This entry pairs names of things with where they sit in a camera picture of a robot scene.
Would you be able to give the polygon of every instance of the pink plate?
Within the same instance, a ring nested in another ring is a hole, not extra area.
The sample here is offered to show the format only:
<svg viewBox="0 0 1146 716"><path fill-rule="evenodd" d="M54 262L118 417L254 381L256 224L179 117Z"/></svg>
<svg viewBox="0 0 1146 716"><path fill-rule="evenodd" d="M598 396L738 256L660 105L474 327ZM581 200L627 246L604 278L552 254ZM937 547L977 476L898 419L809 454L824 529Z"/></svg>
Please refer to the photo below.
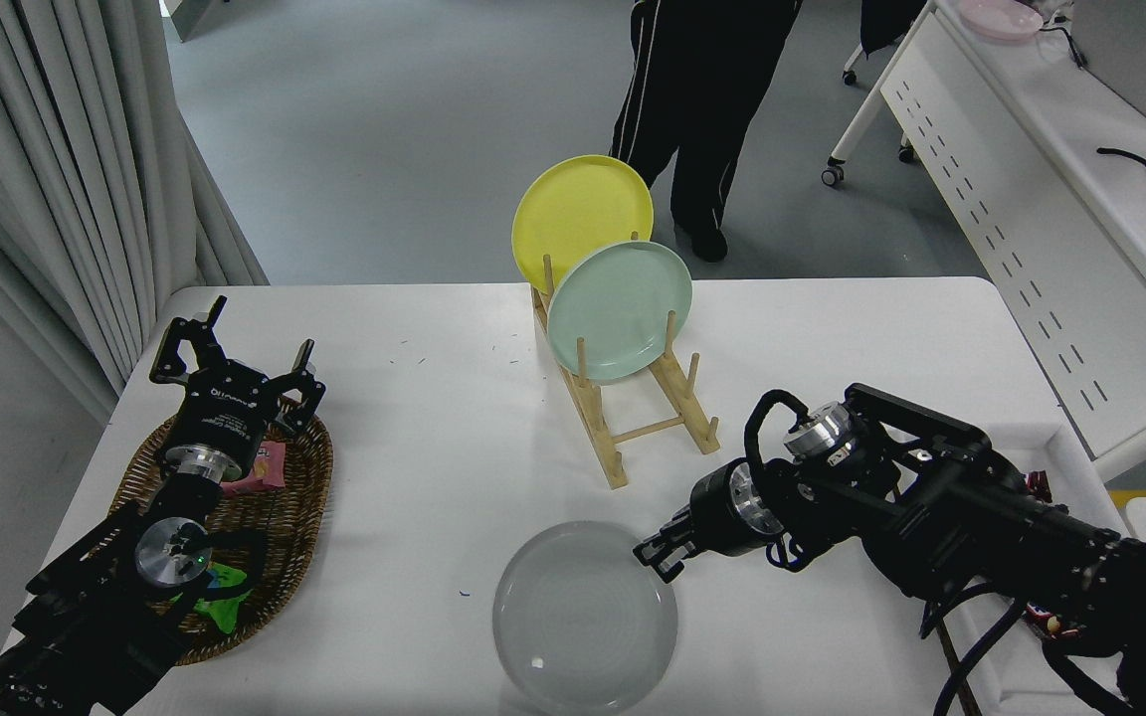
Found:
<svg viewBox="0 0 1146 716"><path fill-rule="evenodd" d="M967 26L1002 41L1028 41L1041 31L1042 14L1014 0L960 0L958 13Z"/></svg>

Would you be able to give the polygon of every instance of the snack package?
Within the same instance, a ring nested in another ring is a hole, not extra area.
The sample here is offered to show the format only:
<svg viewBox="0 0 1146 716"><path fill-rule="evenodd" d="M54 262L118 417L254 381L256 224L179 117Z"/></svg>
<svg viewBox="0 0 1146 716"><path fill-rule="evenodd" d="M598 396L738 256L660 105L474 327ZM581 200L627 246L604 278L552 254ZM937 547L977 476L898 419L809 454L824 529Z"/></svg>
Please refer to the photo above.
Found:
<svg viewBox="0 0 1146 716"><path fill-rule="evenodd" d="M265 440L259 444L259 454L254 457L254 466L250 474L230 483L219 483L223 497L235 494L265 493L269 489L282 489L285 486L285 443Z"/></svg>
<svg viewBox="0 0 1146 716"><path fill-rule="evenodd" d="M211 561L210 567L206 568L206 574L210 575L210 585L207 589L228 588L228 585L242 584L245 581L245 572L236 567L220 565L219 561ZM237 607L242 606L246 597L250 597L249 591L233 598L215 599L214 601L197 599L193 606L193 611L197 614L210 616L210 620L214 622L214 625L222 634L230 635L237 628ZM174 597L171 599L171 604L176 603L178 599L178 596Z"/></svg>

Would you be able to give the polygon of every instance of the white drawer panel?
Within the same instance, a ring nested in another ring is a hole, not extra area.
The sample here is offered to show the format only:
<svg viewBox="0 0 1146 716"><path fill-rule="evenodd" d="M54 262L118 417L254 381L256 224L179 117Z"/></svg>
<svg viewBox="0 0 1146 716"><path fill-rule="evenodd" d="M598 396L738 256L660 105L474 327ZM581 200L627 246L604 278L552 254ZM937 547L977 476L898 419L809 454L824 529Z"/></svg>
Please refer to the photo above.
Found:
<svg viewBox="0 0 1146 716"><path fill-rule="evenodd" d="M1141 431L1146 284L940 19L926 19L882 95L1090 453Z"/></svg>

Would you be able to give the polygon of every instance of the black pants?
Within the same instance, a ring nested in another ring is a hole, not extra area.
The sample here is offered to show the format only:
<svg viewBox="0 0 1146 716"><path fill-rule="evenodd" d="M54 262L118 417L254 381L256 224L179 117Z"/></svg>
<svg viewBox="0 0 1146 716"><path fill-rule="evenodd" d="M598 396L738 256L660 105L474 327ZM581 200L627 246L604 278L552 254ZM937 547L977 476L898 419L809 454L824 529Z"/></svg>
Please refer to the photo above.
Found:
<svg viewBox="0 0 1146 716"><path fill-rule="evenodd" d="M802 0L641 0L636 71L613 157L652 186L675 162L669 208L688 230L723 222L745 133L772 84Z"/></svg>

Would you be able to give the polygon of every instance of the desk leg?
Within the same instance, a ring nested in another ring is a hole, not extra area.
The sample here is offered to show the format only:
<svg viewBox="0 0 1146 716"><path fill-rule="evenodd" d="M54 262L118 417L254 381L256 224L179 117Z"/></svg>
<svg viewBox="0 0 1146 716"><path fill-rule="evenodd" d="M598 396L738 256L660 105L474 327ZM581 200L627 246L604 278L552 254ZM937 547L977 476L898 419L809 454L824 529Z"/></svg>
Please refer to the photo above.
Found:
<svg viewBox="0 0 1146 716"><path fill-rule="evenodd" d="M913 19L913 25L905 33L904 40L901 40L901 45L896 47L895 55L892 55L887 68L878 76L878 80L873 81L873 87L870 87L870 94L861 103L861 109L857 109L856 116L851 117L851 124L847 125L847 131L842 133L842 136L838 140L838 144L833 145L833 151L829 155L829 168L822 173L822 181L825 182L825 186L838 186L842 181L842 164L847 163L851 151L856 150L856 144L859 144L864 137L864 133L873 124L873 118L878 116L878 110L882 109L882 81L886 80L887 73L895 66L896 60L901 58L901 53L904 53L905 47L909 46L909 41L913 40L913 36L918 33L918 27L923 26L924 19L927 19L927 15L932 14L932 10L935 9L936 0L927 0L927 5L923 6L923 11L918 13L918 17Z"/></svg>

